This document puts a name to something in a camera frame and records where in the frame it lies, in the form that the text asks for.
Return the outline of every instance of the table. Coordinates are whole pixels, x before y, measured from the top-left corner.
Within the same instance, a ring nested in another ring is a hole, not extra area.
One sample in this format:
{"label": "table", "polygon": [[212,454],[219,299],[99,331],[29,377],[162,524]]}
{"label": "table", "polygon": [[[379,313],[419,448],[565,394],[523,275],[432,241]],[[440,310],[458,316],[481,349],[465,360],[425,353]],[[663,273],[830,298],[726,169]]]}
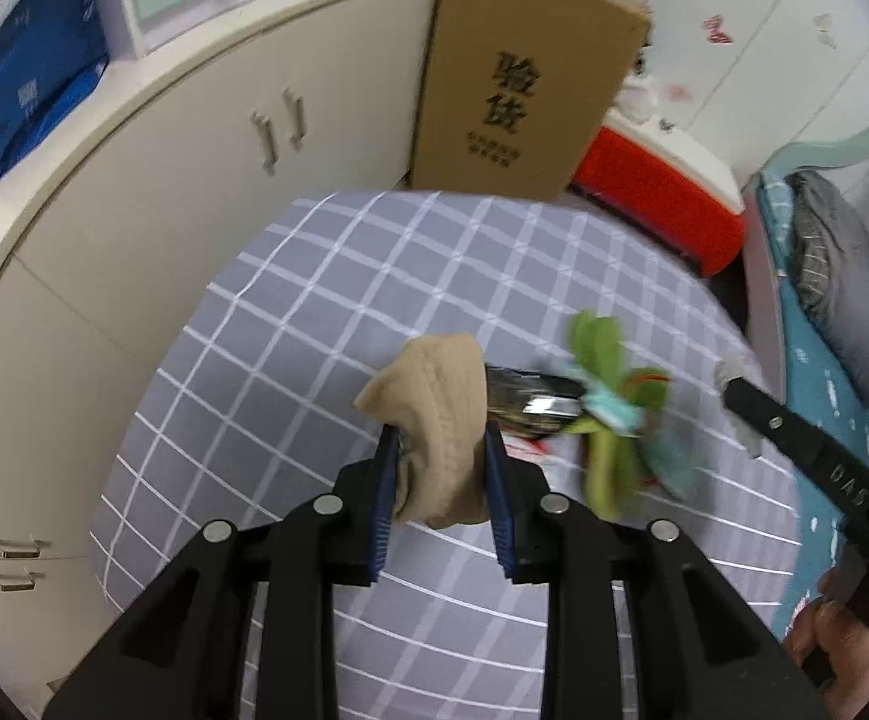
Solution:
{"label": "table", "polygon": [[[597,211],[494,197],[342,193],[299,199],[209,286],[140,402],[95,518],[95,565],[124,608],[197,529],[251,527],[324,493],[367,457],[378,425],[352,405],[407,338],[476,336],[487,362],[566,357],[566,322],[619,317],[631,365],[673,375],[665,420],[703,485],[644,493],[636,520],[676,520],[769,621],[798,552],[789,462],[748,459],[712,385],[753,355],[705,286]],[[580,498],[575,437],[545,471]],[[635,712],[623,587],[625,707]],[[537,714],[547,589],[505,584],[489,525],[392,534],[372,589],[335,591],[344,718]],[[260,620],[260,610],[255,618]],[[260,631],[242,709],[251,716]]]}

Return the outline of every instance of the human hand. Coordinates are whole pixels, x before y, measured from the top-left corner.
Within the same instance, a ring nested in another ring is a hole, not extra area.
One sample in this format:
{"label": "human hand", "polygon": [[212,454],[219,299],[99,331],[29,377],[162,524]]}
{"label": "human hand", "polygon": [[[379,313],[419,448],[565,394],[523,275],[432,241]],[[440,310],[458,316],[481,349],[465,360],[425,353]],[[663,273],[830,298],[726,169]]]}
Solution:
{"label": "human hand", "polygon": [[[817,584],[825,593],[834,576],[828,571]],[[834,720],[853,720],[869,701],[869,630],[851,611],[819,598],[803,608],[783,645],[801,667],[817,646],[831,662],[834,682],[825,690],[825,705]]]}

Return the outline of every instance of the blue plastic bag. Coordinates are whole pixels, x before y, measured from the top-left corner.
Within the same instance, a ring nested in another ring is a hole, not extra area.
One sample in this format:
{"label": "blue plastic bag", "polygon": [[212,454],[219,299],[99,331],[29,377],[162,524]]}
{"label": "blue plastic bag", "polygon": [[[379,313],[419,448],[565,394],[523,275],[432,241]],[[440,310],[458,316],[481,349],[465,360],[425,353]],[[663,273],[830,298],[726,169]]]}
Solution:
{"label": "blue plastic bag", "polygon": [[97,87],[95,0],[20,0],[0,29],[0,178]]}

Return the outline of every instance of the cabinet handle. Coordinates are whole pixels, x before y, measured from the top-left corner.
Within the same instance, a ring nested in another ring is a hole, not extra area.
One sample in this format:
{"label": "cabinet handle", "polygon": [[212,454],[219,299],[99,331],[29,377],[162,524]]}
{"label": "cabinet handle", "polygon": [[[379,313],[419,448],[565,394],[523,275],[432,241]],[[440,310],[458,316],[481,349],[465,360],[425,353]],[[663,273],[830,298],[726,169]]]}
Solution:
{"label": "cabinet handle", "polygon": [[20,592],[34,589],[34,577],[25,571],[22,576],[9,576],[0,574],[1,592]]}
{"label": "cabinet handle", "polygon": [[278,141],[274,137],[274,124],[269,117],[258,111],[251,114],[251,122],[258,127],[260,141],[265,148],[265,172],[274,175],[274,166],[278,163]]}
{"label": "cabinet handle", "polygon": [[305,121],[305,98],[301,95],[295,95],[290,89],[286,89],[284,90],[284,102],[287,103],[287,109],[292,113],[292,119],[294,119],[292,146],[296,151],[300,151],[301,142],[308,134],[308,122]]}
{"label": "cabinet handle", "polygon": [[37,560],[41,557],[41,544],[37,541],[8,541],[0,538],[0,557],[3,560]]}

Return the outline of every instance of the brown box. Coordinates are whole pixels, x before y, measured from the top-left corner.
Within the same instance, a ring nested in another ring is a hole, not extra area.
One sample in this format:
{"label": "brown box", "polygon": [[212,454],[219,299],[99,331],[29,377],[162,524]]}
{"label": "brown box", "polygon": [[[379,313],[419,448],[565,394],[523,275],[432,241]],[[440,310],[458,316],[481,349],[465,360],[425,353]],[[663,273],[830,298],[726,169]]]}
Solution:
{"label": "brown box", "polygon": [[554,199],[650,24],[630,0],[441,0],[412,186]]}

